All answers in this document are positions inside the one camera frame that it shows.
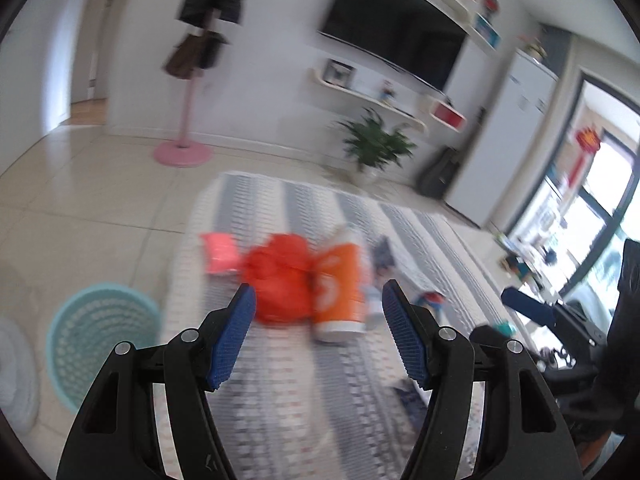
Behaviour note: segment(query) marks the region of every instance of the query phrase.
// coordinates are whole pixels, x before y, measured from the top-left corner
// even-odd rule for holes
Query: green plant
[[[371,108],[365,108],[365,111],[367,114],[361,121],[338,122],[351,134],[344,139],[347,156],[356,158],[359,170],[363,166],[382,170],[390,162],[402,167],[399,157],[412,156],[411,150],[415,148],[415,144],[402,132],[408,125],[398,124],[391,133],[387,133],[380,115]]]

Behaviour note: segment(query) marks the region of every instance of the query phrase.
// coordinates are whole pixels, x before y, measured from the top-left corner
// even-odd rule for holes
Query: blue rubber pad
[[[240,347],[244,342],[249,325],[255,315],[255,291],[247,287],[245,293],[238,299],[236,307],[226,322],[218,341],[213,347],[211,368],[207,382],[214,390],[225,382],[234,369]]]
[[[420,386],[424,385],[429,377],[424,344],[404,311],[400,298],[389,284],[382,289],[382,309],[407,374]]]

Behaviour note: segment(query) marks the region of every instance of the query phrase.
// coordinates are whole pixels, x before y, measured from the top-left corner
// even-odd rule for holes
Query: potted plant
[[[351,180],[356,186],[372,184],[378,177],[378,170],[394,162],[398,166],[403,155],[411,156],[415,148],[402,132],[407,124],[398,124],[390,133],[385,131],[385,123],[380,115],[371,108],[365,108],[366,115],[360,121],[341,121],[350,136],[344,139],[347,145],[345,152],[348,158],[355,158],[356,170],[351,173]]]

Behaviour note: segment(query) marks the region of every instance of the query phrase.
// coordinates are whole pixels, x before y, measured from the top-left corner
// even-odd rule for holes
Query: orange plastic bag
[[[242,281],[255,289],[257,320],[285,324],[311,316],[311,262],[308,244],[298,235],[271,235],[265,246],[249,251]]]

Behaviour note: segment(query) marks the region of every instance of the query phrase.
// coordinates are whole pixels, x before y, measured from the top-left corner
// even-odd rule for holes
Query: picture frame
[[[353,66],[341,63],[335,59],[327,59],[324,72],[322,73],[322,80],[334,86],[349,88],[355,72],[356,69]]]

